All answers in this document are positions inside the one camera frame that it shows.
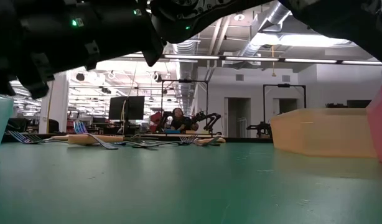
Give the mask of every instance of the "desk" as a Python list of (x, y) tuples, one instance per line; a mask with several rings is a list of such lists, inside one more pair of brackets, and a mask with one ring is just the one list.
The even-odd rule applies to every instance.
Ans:
[(382, 164), (272, 144), (0, 148), (0, 223), (382, 223)]
[(103, 128), (86, 128), (90, 134), (104, 134)]

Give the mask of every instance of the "computer monitor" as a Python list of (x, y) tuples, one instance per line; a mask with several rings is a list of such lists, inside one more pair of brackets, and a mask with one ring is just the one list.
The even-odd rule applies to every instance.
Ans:
[(95, 117), (93, 117), (93, 123), (105, 123), (105, 118), (95, 118)]
[(348, 100), (348, 108), (366, 108), (371, 103), (370, 100)]
[(144, 119), (144, 100), (145, 96), (120, 96), (112, 97), (109, 103), (109, 119), (121, 120), (121, 114), (124, 106), (125, 119), (135, 120)]

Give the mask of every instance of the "fluorescent light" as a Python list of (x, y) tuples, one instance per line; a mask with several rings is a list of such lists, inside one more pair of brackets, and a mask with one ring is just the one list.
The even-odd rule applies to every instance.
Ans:
[(277, 45), (279, 43), (279, 38), (276, 34), (264, 34), (264, 33), (257, 33), (249, 43), (250, 48), (252, 49), (259, 49), (262, 45)]
[(278, 58), (264, 58), (264, 57), (226, 57), (225, 60), (232, 61), (249, 61), (249, 62), (278, 62)]
[(219, 56), (209, 55), (164, 55), (168, 59), (205, 59), (205, 60), (218, 60)]
[(336, 63), (336, 60), (287, 58), (287, 59), (285, 59), (285, 62), (299, 62), (299, 63)]
[(26, 90), (21, 90), (21, 89), (18, 89), (18, 88), (13, 88), (14, 91), (17, 93), (17, 94), (21, 94), (21, 95), (25, 95), (25, 96), (30, 96), (30, 93)]
[(144, 58), (143, 54), (128, 54), (122, 57)]
[(375, 61), (343, 61), (344, 65), (382, 65), (382, 62)]
[(279, 44), (299, 47), (331, 47), (349, 44), (349, 40), (329, 38), (323, 35), (288, 34), (281, 37)]
[(23, 112), (23, 113), (37, 113), (39, 111), (36, 111), (36, 110), (23, 110), (23, 109), (19, 109), (18, 112)]

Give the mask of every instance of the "utensil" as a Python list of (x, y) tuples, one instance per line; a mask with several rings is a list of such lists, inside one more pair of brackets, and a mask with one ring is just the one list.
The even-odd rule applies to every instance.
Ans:
[(39, 143), (43, 143), (43, 142), (51, 142), (51, 141), (54, 141), (54, 142), (64, 142), (66, 143), (65, 141), (59, 141), (59, 140), (54, 140), (54, 139), (41, 139), (39, 138), (38, 136), (34, 135), (34, 134), (27, 134), (26, 136), (17, 132), (17, 131), (8, 131), (8, 133), (14, 137), (16, 140), (18, 140), (19, 142), (23, 143), (23, 144), (39, 144)]
[(213, 139), (197, 139), (197, 135), (192, 135), (189, 138), (180, 137), (180, 140), (183, 142), (182, 146), (187, 146), (189, 144), (195, 144), (197, 146), (219, 146), (220, 144), (215, 144), (216, 142), (224, 143), (225, 140), (219, 136)]
[(53, 137), (51, 137), (49, 139), (41, 139), (38, 136), (33, 135), (33, 134), (27, 134), (25, 136), (25, 135), (23, 135), (21, 133), (18, 133), (16, 131), (9, 131), (9, 134), (11, 136), (13, 136), (16, 140), (18, 140), (19, 142), (21, 142), (23, 144), (39, 144), (39, 143), (44, 143), (44, 142), (64, 142), (64, 143), (69, 143), (69, 144), (93, 144), (93, 143), (100, 143), (106, 149), (109, 149), (109, 150), (116, 150), (116, 149), (118, 149), (118, 147), (113, 146), (113, 145), (111, 145), (111, 144), (109, 144), (107, 142), (104, 142), (104, 141), (96, 138), (92, 134), (82, 134), (82, 135), (89, 136), (92, 139), (94, 139), (95, 141), (93, 141), (93, 143), (90, 143), (89, 139), (82, 140), (82, 138), (80, 140), (79, 140), (79, 138), (75, 138), (75, 140), (78, 141), (78, 142), (77, 143), (73, 143), (73, 142), (70, 143), (70, 141), (73, 140), (71, 138), (71, 135), (68, 135), (68, 136), (53, 136)]
[(190, 137), (180, 137), (180, 140), (182, 141), (182, 143), (180, 143), (179, 145), (181, 146), (188, 146), (190, 144), (193, 144), (193, 142), (197, 139), (197, 135), (193, 134), (191, 135)]

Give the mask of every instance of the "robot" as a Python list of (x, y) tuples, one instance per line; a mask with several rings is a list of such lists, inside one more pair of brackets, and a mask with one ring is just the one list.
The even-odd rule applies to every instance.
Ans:
[[(157, 132), (164, 132), (165, 124), (167, 122), (167, 119), (169, 117), (172, 117), (173, 113), (170, 111), (165, 111), (162, 115), (162, 118), (159, 120), (159, 124), (157, 125), (157, 128), (155, 129)], [(212, 113), (212, 114), (205, 114), (203, 111), (198, 112), (195, 116), (191, 118), (186, 118), (185, 125), (188, 127), (191, 127), (192, 124), (195, 124), (197, 122), (207, 120), (205, 127), (203, 127), (204, 130), (209, 131), (209, 133), (213, 133), (213, 125), (221, 118), (221, 115), (218, 113)]]
[[(183, 42), (215, 20), (272, 0), (0, 0), (0, 94), (18, 79), (33, 98), (71, 68), (142, 52), (152, 66), (167, 42)], [(279, 0), (328, 37), (353, 41), (382, 61), (380, 0)]]

